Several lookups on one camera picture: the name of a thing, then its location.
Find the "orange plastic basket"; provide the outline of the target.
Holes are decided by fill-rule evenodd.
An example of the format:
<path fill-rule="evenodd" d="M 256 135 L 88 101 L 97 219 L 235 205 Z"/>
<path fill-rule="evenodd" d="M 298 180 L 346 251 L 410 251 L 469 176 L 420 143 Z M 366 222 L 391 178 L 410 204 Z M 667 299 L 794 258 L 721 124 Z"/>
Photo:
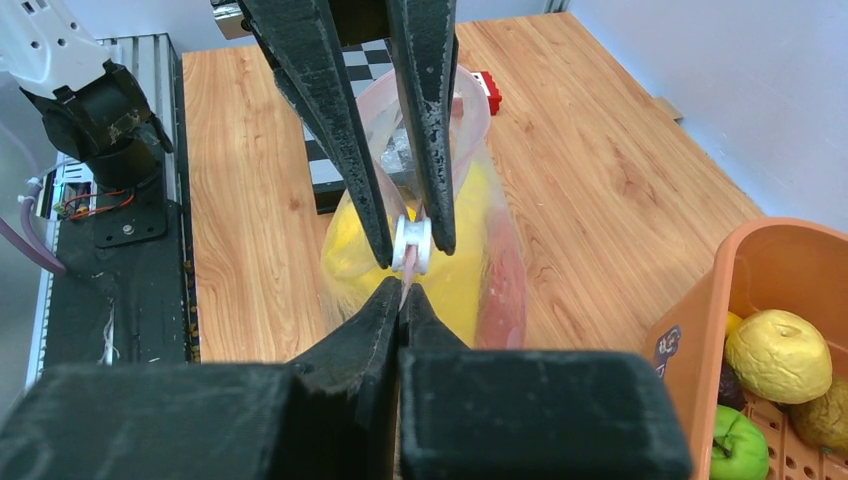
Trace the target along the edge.
<path fill-rule="evenodd" d="M 809 221 L 760 218 L 729 234 L 713 266 L 647 334 L 642 353 L 664 381 L 694 462 L 709 476 L 727 314 L 782 309 L 827 340 L 847 376 L 847 236 Z"/>

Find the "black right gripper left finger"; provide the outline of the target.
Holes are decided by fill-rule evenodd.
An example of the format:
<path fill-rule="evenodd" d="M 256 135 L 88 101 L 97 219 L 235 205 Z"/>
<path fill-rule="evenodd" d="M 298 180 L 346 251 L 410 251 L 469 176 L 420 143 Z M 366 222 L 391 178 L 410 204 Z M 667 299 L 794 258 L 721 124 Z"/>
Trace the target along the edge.
<path fill-rule="evenodd" d="M 5 479 L 389 479 L 402 286 L 282 364 L 60 365 L 1 429 Z"/>

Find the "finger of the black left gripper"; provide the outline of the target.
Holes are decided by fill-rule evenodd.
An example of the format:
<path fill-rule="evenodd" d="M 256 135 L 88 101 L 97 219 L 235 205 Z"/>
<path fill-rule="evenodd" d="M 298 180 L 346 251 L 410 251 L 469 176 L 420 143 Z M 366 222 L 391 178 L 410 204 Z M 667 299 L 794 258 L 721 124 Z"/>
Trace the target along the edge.
<path fill-rule="evenodd" d="M 388 1 L 400 106 L 416 162 L 423 207 L 438 250 L 452 255 L 457 235 L 449 143 L 457 69 L 454 1 Z"/>
<path fill-rule="evenodd" d="M 342 175 L 377 264 L 390 266 L 388 214 L 327 1 L 239 3 L 278 89 Z"/>

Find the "toy watermelon slice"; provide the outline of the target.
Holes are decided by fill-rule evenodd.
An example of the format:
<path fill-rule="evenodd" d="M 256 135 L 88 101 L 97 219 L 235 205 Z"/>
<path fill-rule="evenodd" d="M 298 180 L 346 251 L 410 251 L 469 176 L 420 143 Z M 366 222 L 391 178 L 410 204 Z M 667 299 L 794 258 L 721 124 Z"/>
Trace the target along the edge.
<path fill-rule="evenodd" d="M 520 245 L 507 208 L 489 211 L 476 346 L 517 349 L 524 344 L 527 279 Z"/>

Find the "yellow toy bell pepper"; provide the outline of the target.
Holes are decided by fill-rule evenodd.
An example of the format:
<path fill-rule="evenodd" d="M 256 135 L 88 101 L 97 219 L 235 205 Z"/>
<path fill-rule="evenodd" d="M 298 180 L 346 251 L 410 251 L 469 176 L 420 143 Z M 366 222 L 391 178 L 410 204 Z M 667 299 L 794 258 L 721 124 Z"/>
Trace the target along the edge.
<path fill-rule="evenodd" d="M 402 272 L 377 265 L 347 194 L 328 226 L 320 272 L 322 312 L 328 328 L 340 326 L 357 313 L 384 278 L 403 278 Z"/>

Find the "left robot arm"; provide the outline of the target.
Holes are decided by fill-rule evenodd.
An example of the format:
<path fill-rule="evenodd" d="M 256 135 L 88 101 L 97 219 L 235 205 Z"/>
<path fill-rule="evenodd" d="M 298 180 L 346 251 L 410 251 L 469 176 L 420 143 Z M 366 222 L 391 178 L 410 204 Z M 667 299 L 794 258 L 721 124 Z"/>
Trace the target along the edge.
<path fill-rule="evenodd" d="M 449 125 L 459 42 L 452 1 L 243 1 L 242 27 L 278 89 L 341 174 L 374 257 L 394 245 L 343 51 L 389 39 L 399 103 L 436 247 L 457 243 Z M 53 145 L 86 163 L 106 188 L 155 174 L 142 132 L 173 149 L 138 81 L 61 1 L 1 5 L 1 62 L 41 113 Z"/>

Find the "clear zip top bag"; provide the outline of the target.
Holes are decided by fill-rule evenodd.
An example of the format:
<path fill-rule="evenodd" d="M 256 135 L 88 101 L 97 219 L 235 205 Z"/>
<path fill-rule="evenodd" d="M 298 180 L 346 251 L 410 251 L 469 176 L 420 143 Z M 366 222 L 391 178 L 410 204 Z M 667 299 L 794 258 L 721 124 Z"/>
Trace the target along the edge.
<path fill-rule="evenodd" d="M 486 138 L 501 92 L 484 70 L 458 68 L 445 167 L 417 160 L 399 80 L 388 72 L 358 98 L 379 195 L 390 262 L 382 267 L 357 209 L 343 195 L 321 249 L 322 310 L 337 327 L 386 278 L 420 288 L 437 317 L 466 345 L 518 349 L 526 337 L 527 278 L 503 183 Z"/>

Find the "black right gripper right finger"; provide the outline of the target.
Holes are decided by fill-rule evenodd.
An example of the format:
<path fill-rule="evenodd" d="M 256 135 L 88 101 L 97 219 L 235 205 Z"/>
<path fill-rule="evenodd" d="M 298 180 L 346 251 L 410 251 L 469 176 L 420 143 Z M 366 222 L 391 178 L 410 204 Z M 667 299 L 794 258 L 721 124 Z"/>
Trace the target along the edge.
<path fill-rule="evenodd" d="M 398 316 L 406 479 L 687 479 L 670 396 L 642 356 L 475 350 L 412 286 Z"/>

